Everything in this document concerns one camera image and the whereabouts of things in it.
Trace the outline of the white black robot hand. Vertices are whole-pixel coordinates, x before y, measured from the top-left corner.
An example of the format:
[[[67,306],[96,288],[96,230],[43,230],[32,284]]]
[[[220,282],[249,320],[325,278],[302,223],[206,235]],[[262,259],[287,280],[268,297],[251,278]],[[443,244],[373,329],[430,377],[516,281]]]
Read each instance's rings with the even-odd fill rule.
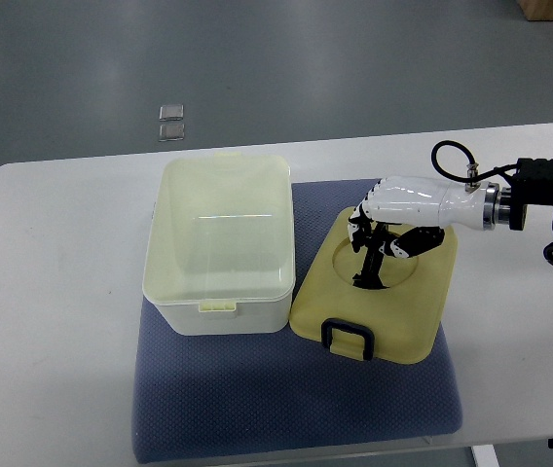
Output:
[[[495,227],[499,185],[472,191],[463,184],[423,177],[389,176],[368,191],[348,220],[352,250],[371,247],[394,258],[419,256],[443,242],[454,224]]]

